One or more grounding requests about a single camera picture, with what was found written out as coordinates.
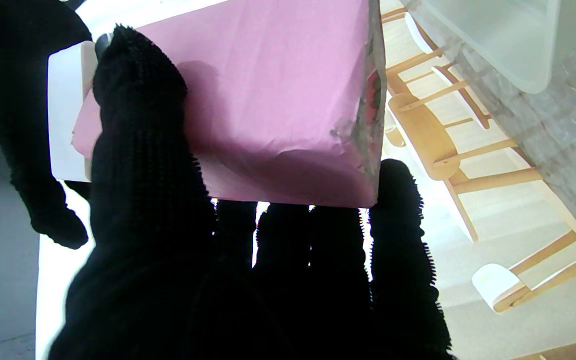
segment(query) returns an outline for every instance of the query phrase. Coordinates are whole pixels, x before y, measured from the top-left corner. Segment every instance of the white table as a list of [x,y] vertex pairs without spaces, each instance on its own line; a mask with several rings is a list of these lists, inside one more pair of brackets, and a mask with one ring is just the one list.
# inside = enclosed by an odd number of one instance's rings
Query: white table
[[521,91],[550,84],[576,47],[576,0],[427,0],[424,5]]

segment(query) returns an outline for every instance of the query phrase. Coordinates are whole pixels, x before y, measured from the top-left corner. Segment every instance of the pink paper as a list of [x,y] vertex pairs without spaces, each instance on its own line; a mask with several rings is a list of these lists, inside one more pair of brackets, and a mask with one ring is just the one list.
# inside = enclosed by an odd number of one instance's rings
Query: pink paper
[[[139,29],[188,85],[185,131],[211,196],[374,205],[386,98],[378,14],[371,0],[230,0]],[[90,158],[100,132],[91,94],[73,146]]]

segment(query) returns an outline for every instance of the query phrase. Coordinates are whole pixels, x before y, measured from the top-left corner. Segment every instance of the wooden chair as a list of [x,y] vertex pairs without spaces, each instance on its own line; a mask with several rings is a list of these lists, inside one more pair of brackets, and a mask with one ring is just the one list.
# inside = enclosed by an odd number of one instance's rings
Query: wooden chair
[[414,43],[416,43],[423,53],[389,67],[387,69],[388,71],[398,74],[421,65],[430,59],[440,58],[444,54],[439,46],[430,39],[430,36],[428,36],[428,34],[421,28],[418,22],[405,8],[396,9],[381,16],[381,22],[383,24],[401,19],[405,19],[410,35],[414,39]]
[[[400,108],[400,110],[405,112],[405,111],[408,111],[410,109],[420,107],[421,105],[427,104],[433,100],[437,100],[443,96],[446,96],[450,93],[457,91],[460,95],[459,98],[464,102],[466,109],[469,109],[471,111],[472,117],[470,117],[466,120],[461,120],[461,121],[456,121],[456,122],[450,123],[446,127],[450,128],[452,126],[457,126],[457,125],[461,125],[464,123],[470,123],[474,119],[477,119],[477,122],[479,123],[479,125],[481,125],[482,128],[490,129],[490,119],[492,118],[492,116],[490,114],[484,114],[483,113],[483,111],[479,107],[479,105],[477,105],[475,100],[473,100],[473,97],[471,96],[471,94],[468,91],[466,91],[466,87],[468,86],[468,82],[466,82],[464,80],[457,79],[457,76],[455,76],[449,70],[451,66],[452,66],[452,64],[448,64],[446,66],[433,66],[432,67],[432,71],[440,79],[442,79],[446,83],[446,85],[448,85],[448,87],[446,87],[445,89],[442,89],[440,91],[437,91],[434,94],[426,96],[425,98],[421,98],[420,100],[415,101],[412,104],[402,106]],[[398,84],[396,79],[393,79],[392,83],[397,84],[397,88],[396,88],[397,91],[402,90],[401,85]]]
[[391,21],[403,19],[404,14],[406,14],[407,12],[408,10],[406,9],[406,7],[400,7],[399,9],[389,11],[381,15],[381,23],[386,24],[390,23]]
[[535,182],[543,178],[534,167],[508,173],[468,178],[460,169],[462,160],[505,148],[513,148],[517,144],[512,139],[506,139],[482,148],[458,153],[455,143],[453,143],[450,135],[446,132],[445,126],[426,105],[418,105],[406,111],[401,110],[403,107],[417,101],[419,99],[413,95],[401,93],[394,96],[388,105],[394,114],[397,128],[400,130],[403,139],[413,147],[428,176],[432,180],[443,182],[446,185],[468,230],[468,235],[473,242],[477,242],[479,239],[477,231],[464,205],[462,205],[459,198],[460,194]]
[[532,289],[519,279],[519,275],[537,266],[576,242],[574,230],[544,246],[521,260],[510,269],[499,264],[488,264],[472,277],[472,283],[489,307],[502,313],[576,277],[576,261],[566,265]]

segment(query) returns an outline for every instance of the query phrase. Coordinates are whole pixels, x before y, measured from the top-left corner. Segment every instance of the pink wrapping paper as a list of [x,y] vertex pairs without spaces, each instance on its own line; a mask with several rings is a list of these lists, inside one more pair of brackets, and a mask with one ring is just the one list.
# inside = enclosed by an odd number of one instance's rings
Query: pink wrapping paper
[[[230,0],[138,29],[186,80],[185,131],[211,196],[370,207],[384,131],[378,0]],[[101,133],[89,94],[73,131]]]

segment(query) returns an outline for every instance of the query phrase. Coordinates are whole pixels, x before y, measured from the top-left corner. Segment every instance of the chair leg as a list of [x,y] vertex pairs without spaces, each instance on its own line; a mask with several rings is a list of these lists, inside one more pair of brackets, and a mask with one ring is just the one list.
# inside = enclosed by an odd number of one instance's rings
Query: chair leg
[[407,59],[406,61],[398,63],[395,66],[391,66],[387,70],[394,71],[396,74],[402,73],[403,71],[412,69],[415,66],[421,65],[430,59],[441,57],[441,55],[442,55],[441,50],[432,51],[430,54],[419,54],[414,57],[411,57],[410,59]]
[[484,155],[487,153],[492,153],[494,151],[503,150],[506,148],[512,148],[513,146],[517,146],[513,139],[505,139],[503,141],[499,141],[496,143],[492,143],[490,145],[482,146],[480,148],[476,148],[471,151],[466,151],[462,153],[458,153],[455,156],[446,157],[445,159],[441,159],[434,162],[435,167],[445,166],[452,162],[461,162],[462,160],[477,157],[478,155]]
[[448,129],[448,128],[452,128],[453,126],[459,126],[459,125],[463,125],[463,124],[472,123],[473,121],[474,121],[474,119],[471,117],[471,118],[467,118],[466,120],[459,120],[459,121],[448,123],[448,124],[444,125],[443,128]]
[[410,109],[414,109],[414,108],[420,107],[421,105],[424,105],[426,103],[430,103],[433,100],[437,100],[437,99],[441,98],[442,96],[446,96],[446,95],[450,94],[451,92],[455,92],[455,91],[459,91],[461,89],[464,89],[467,86],[468,86],[468,82],[465,82],[465,81],[457,82],[457,84],[454,84],[454,85],[449,86],[445,89],[442,89],[441,91],[437,91],[436,93],[434,93],[428,97],[422,98],[421,100],[415,101],[412,104],[402,106],[399,110],[402,112],[406,112]]
[[510,270],[514,275],[519,276],[519,274],[522,274],[528,269],[537,266],[537,264],[540,264],[544,260],[557,254],[563,249],[566,249],[568,246],[571,246],[575,242],[576,242],[576,232],[571,230],[567,234],[547,244],[546,246],[536,251],[532,255],[521,260],[508,270]]
[[382,14],[381,22],[384,24],[390,23],[391,21],[393,21],[393,20],[391,20],[392,17],[402,16],[402,15],[406,14],[407,12],[408,12],[408,10],[406,9],[406,7],[394,9],[392,11],[385,13],[385,14]]
[[432,75],[432,74],[434,74],[433,71],[426,72],[426,73],[423,74],[423,75],[419,75],[419,76],[417,76],[417,77],[415,77],[415,78],[413,78],[413,79],[407,80],[405,83],[406,83],[406,84],[414,83],[414,82],[416,82],[417,80],[422,80],[423,78],[426,78],[426,77],[428,77],[428,76],[430,76],[430,75]]
[[526,296],[515,301],[515,303],[513,303],[510,306],[515,307],[515,306],[518,306],[522,303],[525,303],[526,301],[532,299],[533,297],[536,297],[539,294],[542,294],[542,293],[556,287],[557,285],[565,283],[566,281],[571,280],[573,278],[576,278],[576,262],[573,262],[572,264],[568,265],[566,268],[563,268],[558,273],[551,276],[549,278],[549,280],[542,282],[538,287],[536,287],[535,289],[530,291]]
[[450,193],[452,201],[454,201],[454,204],[457,206],[457,210],[459,212],[459,215],[461,215],[461,219],[466,225],[466,229],[468,230],[470,239],[472,240],[473,243],[480,241],[480,236],[477,234],[477,230],[475,230],[475,226],[471,221],[471,217],[468,216],[468,212],[466,212],[464,204],[462,203],[461,199],[459,199],[459,194],[455,191],[453,185],[450,183],[450,180],[446,180],[444,181],[444,183],[448,188],[448,192]]
[[389,18],[382,18],[381,23],[387,24],[387,23],[391,23],[393,21],[402,20],[404,18],[404,16],[406,16],[405,10],[406,9],[404,9],[404,13],[398,13],[398,14],[395,14],[394,16],[389,17]]
[[536,168],[527,168],[496,175],[482,176],[471,178],[458,184],[453,184],[454,191],[457,194],[466,194],[470,192],[485,191],[487,189],[496,189],[509,187],[522,183],[536,182],[543,180],[542,174]]

